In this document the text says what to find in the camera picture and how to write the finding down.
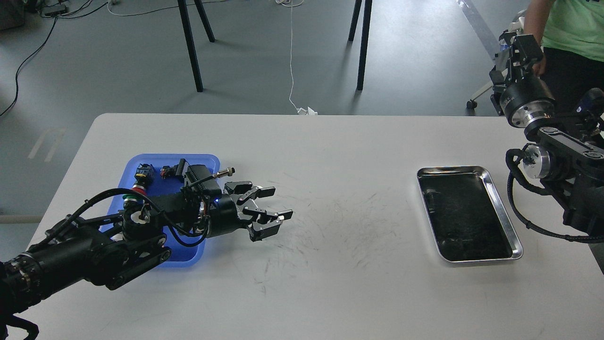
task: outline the black connector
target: black connector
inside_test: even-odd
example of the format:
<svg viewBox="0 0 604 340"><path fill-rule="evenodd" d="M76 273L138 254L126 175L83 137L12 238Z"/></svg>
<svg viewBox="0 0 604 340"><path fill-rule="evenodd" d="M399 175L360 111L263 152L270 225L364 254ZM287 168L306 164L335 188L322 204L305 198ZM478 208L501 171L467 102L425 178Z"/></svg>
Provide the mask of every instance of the black connector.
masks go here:
<svg viewBox="0 0 604 340"><path fill-rule="evenodd" d="M67 13L67 6L65 5L45 7L42 9L42 14L44 16L57 16L65 13Z"/></svg>

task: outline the black pants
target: black pants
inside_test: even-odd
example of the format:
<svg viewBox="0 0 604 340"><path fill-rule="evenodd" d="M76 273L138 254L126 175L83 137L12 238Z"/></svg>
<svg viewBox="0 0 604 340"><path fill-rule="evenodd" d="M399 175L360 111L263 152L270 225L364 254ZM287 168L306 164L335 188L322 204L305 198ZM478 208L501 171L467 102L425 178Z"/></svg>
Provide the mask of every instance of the black pants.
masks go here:
<svg viewBox="0 0 604 340"><path fill-rule="evenodd" d="M556 99L556 112L569 113L590 89L604 90L604 62L576 53L544 48L545 73L541 79Z"/></svg>

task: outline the stainless steel tray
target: stainless steel tray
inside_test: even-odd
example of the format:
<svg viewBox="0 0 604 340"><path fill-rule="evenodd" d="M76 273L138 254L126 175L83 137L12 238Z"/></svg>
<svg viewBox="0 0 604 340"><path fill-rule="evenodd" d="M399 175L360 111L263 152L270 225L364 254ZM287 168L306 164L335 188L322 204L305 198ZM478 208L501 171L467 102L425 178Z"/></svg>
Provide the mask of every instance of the stainless steel tray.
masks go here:
<svg viewBox="0 0 604 340"><path fill-rule="evenodd" d="M417 172L440 256L451 263L517 260L522 244L490 174L480 166Z"/></svg>

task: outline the blue tray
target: blue tray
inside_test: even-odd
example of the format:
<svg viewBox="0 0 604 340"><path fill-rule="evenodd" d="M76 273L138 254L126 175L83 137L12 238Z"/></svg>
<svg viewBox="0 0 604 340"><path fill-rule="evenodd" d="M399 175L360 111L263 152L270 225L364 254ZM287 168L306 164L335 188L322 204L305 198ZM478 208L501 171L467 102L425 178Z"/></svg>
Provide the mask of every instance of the blue tray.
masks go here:
<svg viewBox="0 0 604 340"><path fill-rule="evenodd" d="M133 157L128 162L126 168L124 169L124 174L121 176L118 187L130 189L134 184L134 174L137 171L138 165L147 163L153 165L155 168L154 181L147 188L148 196L173 194L178 192L180 191L182 183L174 177L167 178L165 180L161 179L159 176L159 171L164 165L173 166L178 164L178 161L180 161L182 158L186 159L191 165L203 164L207 166L212 173L218 171L220 168L220 161L218 158L210 154L140 154ZM124 201L121 196L114 197L114 199L111 201L108 214L115 214L118 212L118 210L123 209L123 204ZM109 228L110 226L104 226L101 231ZM196 247L184 247L174 239L167 227L164 227L164 233L168 236L165 245L172 248L172 255L166 262L160 264L158 267L185 268L190 267L199 261L201 255L204 253L205 241L201 242L201 244ZM184 241L188 243L192 243L198 239L199 237L184 237Z"/></svg>

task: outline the table leg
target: table leg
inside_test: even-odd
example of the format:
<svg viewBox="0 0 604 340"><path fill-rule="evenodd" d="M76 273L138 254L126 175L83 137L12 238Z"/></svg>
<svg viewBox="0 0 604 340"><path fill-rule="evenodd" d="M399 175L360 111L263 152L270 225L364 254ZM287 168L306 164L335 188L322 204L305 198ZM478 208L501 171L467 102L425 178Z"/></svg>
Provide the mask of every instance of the table leg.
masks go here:
<svg viewBox="0 0 604 340"><path fill-rule="evenodd" d="M361 57L359 58L359 76L356 81L357 91L363 90L365 80L365 62L367 61L367 42L369 41L369 24L371 22L371 3L373 0L365 0L365 12L363 13L363 32L361 36Z"/></svg>
<svg viewBox="0 0 604 340"><path fill-rule="evenodd" d="M355 40L356 24L359 22L359 13L361 12L362 0L356 0L355 10L352 12L352 22L350 23L350 32L348 33L348 41Z"/></svg>
<svg viewBox="0 0 604 340"><path fill-rule="evenodd" d="M182 29L184 30L185 40L187 41L187 49L189 52L189 59L191 60L191 68L193 69L195 87L197 88L197 92L203 92L204 85L201 82L201 72L199 71L197 52L195 51L195 42L193 41L193 34L191 33L191 22L189 21L187 3L185 0L178 0L178 9L181 12Z"/></svg>
<svg viewBox="0 0 604 340"><path fill-rule="evenodd" d="M210 42L216 41L212 28L210 27L210 22L208 21L208 16L205 15L204 5L201 3L201 0L195 0L195 6L197 7L197 12L201 17L201 22L204 24L205 33L208 35L208 40Z"/></svg>

